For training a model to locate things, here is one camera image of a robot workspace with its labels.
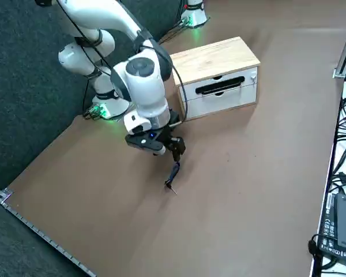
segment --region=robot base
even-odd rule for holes
[[[122,98],[117,99],[99,99],[96,96],[92,99],[94,105],[101,107],[100,116],[104,119],[110,119],[123,114],[129,107],[129,102]]]
[[[189,19],[189,23],[187,26],[192,29],[203,26],[208,20],[205,14],[205,10],[202,9],[185,10],[182,13],[181,19],[184,19],[185,17]]]

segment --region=black cable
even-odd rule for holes
[[[314,235],[311,237],[311,240],[313,241],[314,238],[316,238],[316,237],[328,238],[328,239],[332,239],[332,240],[334,240],[334,241],[337,240],[337,238],[334,238],[334,237],[331,237],[331,236],[325,235],[325,234],[314,234]]]
[[[177,15],[176,15],[176,20],[180,20],[180,16],[182,15],[182,10],[183,7],[185,6],[185,2],[184,0],[180,0],[179,1],[179,6],[178,6],[178,11],[177,11]]]
[[[170,35],[169,37],[167,37],[166,39],[162,40],[159,42],[159,44],[163,44],[164,42],[168,42],[171,39],[175,38],[176,36],[178,36],[180,33],[182,33],[183,31],[187,30],[187,23],[183,26],[181,26],[176,32],[174,32],[172,35]]]
[[[338,271],[321,271],[321,273],[324,273],[324,274],[340,274],[340,275],[346,276],[345,272],[338,272]]]
[[[83,48],[83,46],[81,46],[83,53],[85,53],[86,57],[88,58],[88,60],[94,65],[94,67],[96,67],[97,69],[99,69],[101,72],[103,72],[104,74],[108,75],[109,77],[111,77],[111,75],[105,71],[103,71],[101,68],[99,68],[90,58],[90,56],[87,54],[86,50]]]
[[[334,267],[339,260],[336,257],[332,257],[330,262],[322,266],[322,270],[330,269]]]
[[[174,64],[173,64],[171,61],[169,61],[159,50],[156,50],[156,49],[153,48],[153,47],[145,46],[145,45],[142,45],[141,48],[147,48],[147,49],[154,50],[156,54],[158,54],[158,55],[161,56],[166,62],[168,62],[168,63],[171,64],[172,68],[174,69],[175,73],[177,74],[177,77],[178,77],[178,79],[179,79],[180,85],[181,85],[181,87],[182,87],[183,96],[185,97],[185,105],[186,105],[186,108],[185,108],[185,114],[184,114],[184,116],[183,116],[183,119],[182,119],[181,123],[184,122],[184,121],[186,121],[186,118],[187,118],[187,111],[188,111],[188,109],[189,109],[189,108],[188,108],[187,95],[186,95],[185,86],[183,85],[183,81],[182,81],[182,79],[181,79],[181,77],[180,77],[180,75],[179,75],[179,73],[178,73],[178,71],[177,71],[177,68],[175,68]]]
[[[84,114],[85,112],[85,101],[86,101],[86,95],[87,95],[87,90],[88,90],[88,85],[89,85],[90,81],[87,79],[87,84],[86,84],[86,88],[85,88],[85,93],[83,94],[83,101],[82,101],[82,113]]]

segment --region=black cable bundle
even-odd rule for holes
[[[336,144],[337,143],[342,143],[342,142],[346,143],[346,98],[343,98],[341,100],[339,112],[340,112],[339,116],[342,118],[339,119],[337,122],[337,132],[335,135],[335,144],[334,144],[335,146],[333,148],[334,149],[333,151],[336,151]],[[333,169],[330,169],[330,180],[329,180],[328,186],[327,186],[328,193],[334,192],[335,190],[338,190],[338,193],[345,194],[344,187],[346,186],[346,174],[339,172],[339,170],[341,169],[341,167],[343,166],[345,161],[346,161],[346,149],[342,153],[341,158],[337,162],[337,164],[335,164],[334,167],[333,167],[333,163],[331,165],[331,167],[333,167]],[[318,249],[317,241],[314,240],[316,237],[330,238],[329,236],[324,235],[324,234],[315,234],[315,235],[313,235],[312,239],[309,240],[309,242],[308,242],[309,252],[313,255],[314,261],[316,263],[315,268],[314,268],[314,274],[316,274],[317,276],[319,276],[319,274],[321,274],[321,273],[323,273],[323,274],[340,274],[340,275],[346,276],[346,274],[342,273],[342,272],[325,271],[326,269],[332,268],[338,262],[337,258],[334,258],[328,264],[321,266],[322,254],[321,254],[320,250]]]
[[[186,4],[186,0],[179,0],[176,22],[180,21],[180,16],[183,13],[183,9],[185,8],[185,4]]]

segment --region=brown table surface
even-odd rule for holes
[[[261,61],[256,106],[186,122],[169,155],[128,147],[120,123],[76,118],[8,202],[99,276],[307,276],[341,94],[346,1],[207,0],[170,53],[240,36]],[[179,109],[172,79],[167,96]]]

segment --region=gray carpet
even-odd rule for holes
[[[0,206],[0,276],[85,276]]]

